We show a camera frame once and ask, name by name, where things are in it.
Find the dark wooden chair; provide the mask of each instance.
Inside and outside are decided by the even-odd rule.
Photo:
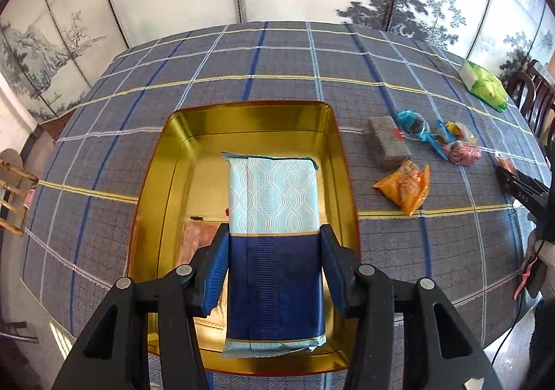
[[[555,80],[538,60],[532,60],[525,72],[515,72],[511,76],[506,90],[516,106],[520,108],[522,116],[536,138],[540,139],[555,100]]]

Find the plaid tablecloth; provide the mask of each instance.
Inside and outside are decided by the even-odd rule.
[[[406,37],[353,25],[256,22],[187,32],[117,56],[77,107],[57,142],[28,217],[23,281],[76,336],[126,269],[135,205],[158,135],[177,108],[241,100],[304,99],[330,104],[359,210],[364,261],[390,277],[433,277],[483,345],[509,328],[515,270],[533,228],[494,174],[493,152],[512,157],[544,182],[550,173],[517,108],[503,114],[470,95],[461,58]],[[400,216],[372,184],[361,134],[368,116],[412,109],[466,124],[483,157],[471,167],[446,163],[410,142],[432,168],[422,210]],[[402,376],[402,320],[396,322],[396,385]],[[289,386],[340,385],[344,373],[298,377]],[[216,388],[242,377],[215,376]]]

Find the golden metal tray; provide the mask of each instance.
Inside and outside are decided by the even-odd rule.
[[[309,156],[317,172],[320,221],[343,246],[359,251],[356,207],[334,113],[310,101],[260,101],[178,110],[168,118],[140,195],[131,238],[128,275],[135,282],[164,276],[179,263],[184,222],[190,216],[228,222],[229,165],[221,152]],[[356,321],[332,307],[324,278],[327,342],[313,352],[272,358],[222,358],[225,298],[207,319],[195,318],[206,369],[254,375],[323,373],[349,365]],[[159,353],[154,315],[149,351]]]

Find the green tissue pack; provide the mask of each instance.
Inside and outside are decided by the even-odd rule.
[[[509,96],[501,81],[491,72],[465,60],[459,76],[470,94],[479,97],[501,113],[507,108]]]

